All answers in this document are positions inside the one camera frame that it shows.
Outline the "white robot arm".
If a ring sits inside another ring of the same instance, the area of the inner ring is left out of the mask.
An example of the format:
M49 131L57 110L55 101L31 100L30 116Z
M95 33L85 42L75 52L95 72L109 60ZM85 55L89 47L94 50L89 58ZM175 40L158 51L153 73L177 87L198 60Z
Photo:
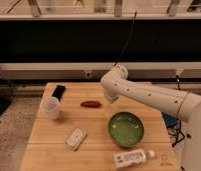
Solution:
M201 171L201 95L140 84L127 80L128 70L115 65L100 80L105 98L113 103L120 95L175 116L187 123L181 159L182 171Z

